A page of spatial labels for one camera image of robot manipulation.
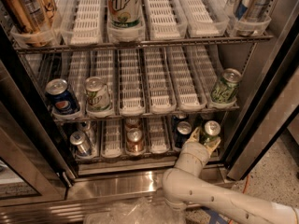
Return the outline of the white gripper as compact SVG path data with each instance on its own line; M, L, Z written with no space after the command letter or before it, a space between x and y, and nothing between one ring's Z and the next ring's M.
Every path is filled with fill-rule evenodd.
M206 147L201 145L200 140L201 127L196 127L191 133L188 143L184 144L175 167L192 175L200 175L206 166L212 154L221 143L221 139L217 137L215 140L206 143Z

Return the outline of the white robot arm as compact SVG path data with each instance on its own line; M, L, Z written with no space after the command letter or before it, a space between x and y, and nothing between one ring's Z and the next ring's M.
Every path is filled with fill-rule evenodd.
M298 208L251 197L200 179L216 147L200 144L199 135L197 127L184 143L175 166L164 172L164 197L170 207L185 210L187 203L197 203L238 224L299 224Z

